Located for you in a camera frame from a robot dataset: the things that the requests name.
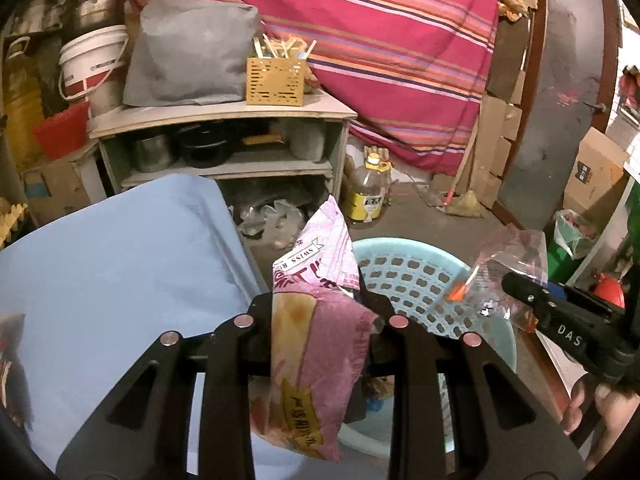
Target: laundry basket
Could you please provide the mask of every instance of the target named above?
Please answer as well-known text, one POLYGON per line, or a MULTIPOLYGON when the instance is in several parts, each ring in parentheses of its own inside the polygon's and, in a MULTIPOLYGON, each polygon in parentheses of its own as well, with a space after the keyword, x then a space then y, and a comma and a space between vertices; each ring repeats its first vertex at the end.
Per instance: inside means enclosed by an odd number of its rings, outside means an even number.
MULTIPOLYGON (((479 333, 515 371, 516 343, 511 325, 504 319, 480 316, 465 303, 443 301, 455 283, 466 278, 469 267, 445 251, 404 238, 368 238, 353 243, 353 251, 367 289, 384 294, 396 312, 421 323, 428 332, 459 338, 479 333)), ((454 449, 449 397, 443 375, 440 399, 444 416, 446 451, 454 449)), ((338 439, 359 451, 388 458, 394 400, 386 399, 377 412, 343 424, 338 439)))

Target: cooking oil bottle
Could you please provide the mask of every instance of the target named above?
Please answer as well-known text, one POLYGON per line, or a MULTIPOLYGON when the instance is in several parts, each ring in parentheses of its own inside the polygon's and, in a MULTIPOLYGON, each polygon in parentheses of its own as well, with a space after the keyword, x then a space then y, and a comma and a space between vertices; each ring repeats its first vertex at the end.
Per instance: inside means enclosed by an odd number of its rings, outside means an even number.
POLYGON ((4 134, 17 171, 29 169, 43 155, 33 136, 33 129, 44 120, 44 115, 37 70, 24 53, 29 39, 23 36, 9 45, 2 74, 7 115, 4 134))
POLYGON ((351 175, 347 216, 359 222, 371 222, 380 216, 388 193, 391 164, 381 162, 377 153, 370 153, 364 166, 351 175))

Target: blue fabric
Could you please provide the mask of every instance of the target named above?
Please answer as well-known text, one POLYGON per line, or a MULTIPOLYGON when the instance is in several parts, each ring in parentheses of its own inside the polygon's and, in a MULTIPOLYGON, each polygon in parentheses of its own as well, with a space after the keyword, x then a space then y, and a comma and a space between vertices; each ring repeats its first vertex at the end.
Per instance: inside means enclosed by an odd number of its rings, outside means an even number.
MULTIPOLYGON (((187 175, 139 186, 29 234, 0 252, 0 284, 0 315, 26 314, 19 353, 31 393, 31 440, 52 469, 162 332, 210 332, 267 290, 216 183, 187 175)), ((199 380, 195 413, 201 396, 199 380)), ((195 472, 196 416, 191 426, 195 472)), ((351 450, 335 465, 253 442, 260 480, 354 478, 355 471, 385 477, 351 450)))

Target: gray fabric bag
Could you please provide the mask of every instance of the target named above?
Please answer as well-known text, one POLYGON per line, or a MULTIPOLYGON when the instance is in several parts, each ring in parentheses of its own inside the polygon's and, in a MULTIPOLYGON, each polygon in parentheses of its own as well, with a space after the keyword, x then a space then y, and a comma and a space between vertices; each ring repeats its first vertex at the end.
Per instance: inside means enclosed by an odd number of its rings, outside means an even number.
POLYGON ((151 0, 140 15, 123 102, 208 105, 244 100, 246 58, 261 32, 255 7, 212 0, 151 0))

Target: red plastic container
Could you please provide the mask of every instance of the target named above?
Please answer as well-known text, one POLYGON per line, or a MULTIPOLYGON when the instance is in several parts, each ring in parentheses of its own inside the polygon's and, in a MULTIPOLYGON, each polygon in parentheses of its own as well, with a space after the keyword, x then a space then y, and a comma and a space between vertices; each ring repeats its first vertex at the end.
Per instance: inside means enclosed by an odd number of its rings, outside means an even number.
POLYGON ((33 129, 33 136, 49 160, 56 160, 84 146, 88 110, 88 102, 73 104, 33 129))

